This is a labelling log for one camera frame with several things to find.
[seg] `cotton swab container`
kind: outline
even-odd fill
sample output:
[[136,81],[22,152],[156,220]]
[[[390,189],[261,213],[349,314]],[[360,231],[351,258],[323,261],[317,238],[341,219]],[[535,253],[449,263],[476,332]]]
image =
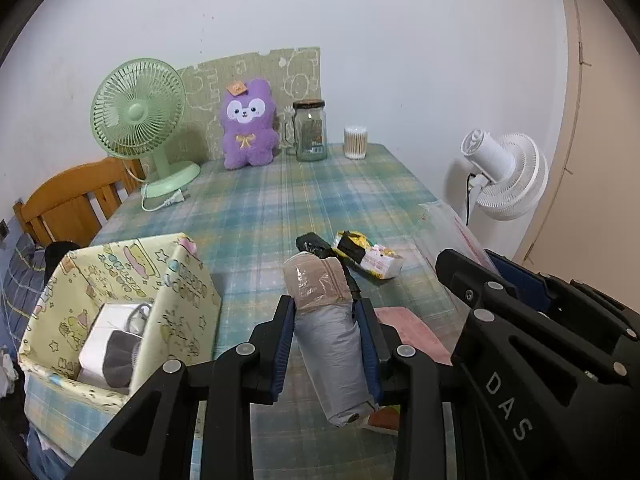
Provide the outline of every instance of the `cotton swab container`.
[[344,156],[352,159],[364,158],[367,155],[366,126],[346,126],[344,129]]

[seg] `purple plush toy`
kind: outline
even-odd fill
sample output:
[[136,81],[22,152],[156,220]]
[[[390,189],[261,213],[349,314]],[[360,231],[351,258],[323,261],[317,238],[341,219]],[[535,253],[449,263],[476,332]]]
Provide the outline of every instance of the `purple plush toy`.
[[271,88],[264,79],[249,81],[246,91],[236,96],[225,91],[219,114],[225,131],[222,137],[225,168],[264,166],[273,160],[273,149],[280,142],[273,129],[275,111]]

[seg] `blue gripper pad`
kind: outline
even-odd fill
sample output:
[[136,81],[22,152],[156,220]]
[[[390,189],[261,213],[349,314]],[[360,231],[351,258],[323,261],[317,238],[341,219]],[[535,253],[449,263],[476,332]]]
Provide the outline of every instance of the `blue gripper pad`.
[[353,304],[356,322],[360,327],[360,345],[362,347],[362,364],[364,366],[364,375],[367,380],[367,389],[376,403],[382,400],[382,387],[380,386],[380,374],[378,371],[378,352],[373,343],[371,330],[367,323],[367,316],[364,312],[362,300],[358,300]]
[[551,298],[546,290],[545,280],[541,276],[514,264],[500,254],[486,252],[500,275],[518,289],[520,301],[527,306],[546,312],[551,305]]
[[293,298],[289,298],[287,313],[282,323],[282,331],[280,339],[273,359],[273,372],[271,380],[270,394],[273,402],[278,400],[278,396],[284,387],[284,377],[287,372],[287,363],[289,362],[289,351],[291,350],[291,340],[293,339],[293,328],[296,319],[296,304]]

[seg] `snack package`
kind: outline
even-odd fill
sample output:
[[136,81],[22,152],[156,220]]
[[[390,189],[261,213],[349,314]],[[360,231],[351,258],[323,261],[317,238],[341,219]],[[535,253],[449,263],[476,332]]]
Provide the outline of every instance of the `snack package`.
[[334,251],[376,278],[388,280],[400,273],[404,258],[384,245],[371,242],[357,231],[338,231]]

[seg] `jar lid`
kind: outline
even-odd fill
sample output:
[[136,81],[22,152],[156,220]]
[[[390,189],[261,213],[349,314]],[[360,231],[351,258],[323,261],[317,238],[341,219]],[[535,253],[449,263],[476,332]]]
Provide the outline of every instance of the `jar lid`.
[[309,110],[310,108],[322,108],[324,101],[322,99],[302,99],[302,101],[293,101],[294,110]]

